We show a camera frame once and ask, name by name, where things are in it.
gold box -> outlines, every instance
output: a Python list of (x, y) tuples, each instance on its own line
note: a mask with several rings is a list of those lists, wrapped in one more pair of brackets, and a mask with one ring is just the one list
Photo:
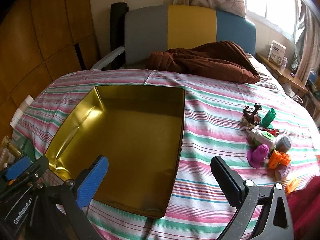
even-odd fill
[(167, 209), (178, 171), (185, 90), (149, 85), (93, 88), (52, 139), (45, 156), (63, 181), (97, 156), (109, 169), (94, 199), (152, 218)]

striped bedsheet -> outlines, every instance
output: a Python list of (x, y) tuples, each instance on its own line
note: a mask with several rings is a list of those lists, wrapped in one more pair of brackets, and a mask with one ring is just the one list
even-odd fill
[[(243, 108), (256, 102), (262, 105), (262, 116), (273, 107), (277, 114), (273, 127), (292, 138), (290, 177), (301, 180), (299, 188), (319, 175), (317, 127), (274, 79), (249, 85), (150, 70), (80, 71), (57, 79), (35, 99), (14, 130), (13, 139), (23, 135), (31, 138), (40, 157), (74, 107), (94, 86), (104, 84), (172, 86), (186, 91), (183, 147), (166, 215), (147, 219), (92, 200), (85, 211), (105, 239), (216, 239), (235, 209), (211, 174), (210, 160), (215, 155), (221, 155), (243, 179), (262, 186), (276, 182), (271, 169), (251, 168), (246, 159), (249, 144), (240, 120)], [(45, 173), (44, 181), (48, 185), (62, 183), (51, 171)], [(250, 236), (259, 212), (260, 207), (243, 239)]]

white box on shelf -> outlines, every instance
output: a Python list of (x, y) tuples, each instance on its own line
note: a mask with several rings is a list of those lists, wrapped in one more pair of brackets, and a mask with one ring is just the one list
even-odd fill
[(285, 46), (280, 44), (279, 42), (272, 40), (268, 60), (281, 66), (283, 57), (285, 53)]

blue headboard panel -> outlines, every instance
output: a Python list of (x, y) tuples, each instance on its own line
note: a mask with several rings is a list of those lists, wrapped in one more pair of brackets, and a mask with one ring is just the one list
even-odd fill
[(254, 56), (256, 46), (256, 26), (240, 16), (225, 11), (217, 13), (217, 41), (233, 41), (244, 52)]

white armrest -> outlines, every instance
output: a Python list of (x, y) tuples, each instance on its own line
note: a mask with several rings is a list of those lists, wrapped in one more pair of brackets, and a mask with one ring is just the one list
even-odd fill
[(99, 69), (101, 70), (106, 65), (110, 64), (117, 56), (124, 52), (124, 47), (119, 47), (110, 52), (108, 55), (104, 56), (100, 59), (96, 64), (93, 65), (91, 69)]

